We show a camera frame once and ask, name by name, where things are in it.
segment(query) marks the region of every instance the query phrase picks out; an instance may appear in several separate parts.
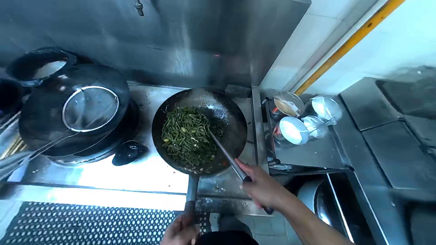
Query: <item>mesh strainer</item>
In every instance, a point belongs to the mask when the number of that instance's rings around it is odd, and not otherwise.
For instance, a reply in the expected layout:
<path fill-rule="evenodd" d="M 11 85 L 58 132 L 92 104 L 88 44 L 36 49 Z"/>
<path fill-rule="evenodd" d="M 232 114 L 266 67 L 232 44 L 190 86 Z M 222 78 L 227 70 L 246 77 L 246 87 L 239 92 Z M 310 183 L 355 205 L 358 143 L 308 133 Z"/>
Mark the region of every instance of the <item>mesh strainer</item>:
<path fill-rule="evenodd" d="M 103 127 L 112 120 L 118 108 L 118 96 L 110 89 L 100 86 L 77 89 L 62 109 L 62 120 L 68 130 L 35 151 L 24 151 L 1 159 L 0 180 L 66 138 Z"/>

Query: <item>green beans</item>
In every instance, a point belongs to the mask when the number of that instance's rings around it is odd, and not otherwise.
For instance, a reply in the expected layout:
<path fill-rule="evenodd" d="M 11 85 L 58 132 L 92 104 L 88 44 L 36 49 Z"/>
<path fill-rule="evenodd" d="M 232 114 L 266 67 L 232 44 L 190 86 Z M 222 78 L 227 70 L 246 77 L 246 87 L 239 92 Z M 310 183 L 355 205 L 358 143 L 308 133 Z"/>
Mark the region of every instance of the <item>green beans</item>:
<path fill-rule="evenodd" d="M 224 125 L 211 122 L 195 107 L 177 107 L 167 113 L 162 128 L 162 142 L 168 154 L 178 163 L 199 166 L 211 162 L 217 146 L 208 133 L 208 128 L 218 138 L 224 134 Z"/>

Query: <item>stainless steel backsplash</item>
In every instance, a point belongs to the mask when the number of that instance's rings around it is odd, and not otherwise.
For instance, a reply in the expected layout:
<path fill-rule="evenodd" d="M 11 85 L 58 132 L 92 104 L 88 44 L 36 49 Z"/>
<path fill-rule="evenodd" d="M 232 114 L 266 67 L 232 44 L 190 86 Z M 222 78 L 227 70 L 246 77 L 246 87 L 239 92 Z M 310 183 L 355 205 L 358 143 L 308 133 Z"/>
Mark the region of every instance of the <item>stainless steel backsplash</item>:
<path fill-rule="evenodd" d="M 17 0 L 0 3 L 0 66 L 58 46 L 126 79 L 178 87 L 259 85 L 310 0 Z"/>

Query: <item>burner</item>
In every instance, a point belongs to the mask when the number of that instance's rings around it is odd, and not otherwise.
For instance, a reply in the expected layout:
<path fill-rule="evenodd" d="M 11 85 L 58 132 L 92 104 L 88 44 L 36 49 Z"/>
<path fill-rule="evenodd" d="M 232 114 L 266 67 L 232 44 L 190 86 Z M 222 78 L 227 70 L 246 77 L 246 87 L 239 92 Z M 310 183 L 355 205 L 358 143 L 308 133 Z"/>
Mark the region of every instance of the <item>burner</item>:
<path fill-rule="evenodd" d="M 117 127 L 95 145 L 61 157 L 48 157 L 50 160 L 62 165 L 77 165 L 80 163 L 92 163 L 107 158 L 115 153 L 117 146 L 131 140 L 136 134 L 139 121 L 139 106 L 130 99 L 126 113 Z"/>

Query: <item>black wok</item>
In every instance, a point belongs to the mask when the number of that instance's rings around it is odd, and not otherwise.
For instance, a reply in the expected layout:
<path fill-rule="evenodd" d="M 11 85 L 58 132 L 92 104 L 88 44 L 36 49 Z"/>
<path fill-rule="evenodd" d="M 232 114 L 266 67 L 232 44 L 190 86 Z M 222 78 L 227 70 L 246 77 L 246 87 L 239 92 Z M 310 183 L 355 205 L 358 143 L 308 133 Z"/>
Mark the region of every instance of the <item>black wok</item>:
<path fill-rule="evenodd" d="M 51 157 L 74 154 L 95 145 L 107 136 L 123 118 L 130 100 L 130 91 L 123 75 L 104 65 L 77 65 L 62 75 L 52 76 L 36 87 L 24 104 L 20 121 L 20 135 L 30 149 L 36 150 L 65 134 L 68 128 L 62 121 L 62 108 L 76 89 L 102 86 L 114 91 L 119 108 L 112 120 L 100 129 L 67 138 L 44 152 Z"/>
<path fill-rule="evenodd" d="M 190 225 L 195 210 L 199 177 L 201 175 L 216 174 L 230 165 L 220 150 L 215 154 L 216 157 L 213 161 L 194 167 L 178 163 L 168 155 L 167 150 L 162 145 L 162 127 L 167 119 L 167 112 L 184 106 L 197 107 L 209 120 L 217 120 L 224 124 L 225 131 L 221 143 L 233 157 L 238 157 L 244 150 L 247 141 L 247 124 L 242 111 L 231 99 L 224 97 L 219 92 L 202 88 L 184 90 L 169 97 L 154 115 L 152 137 L 157 152 L 170 166 L 182 173 L 189 174 L 187 202 L 185 205 L 185 216 L 189 217 L 189 219 L 183 222 L 185 225 Z"/>

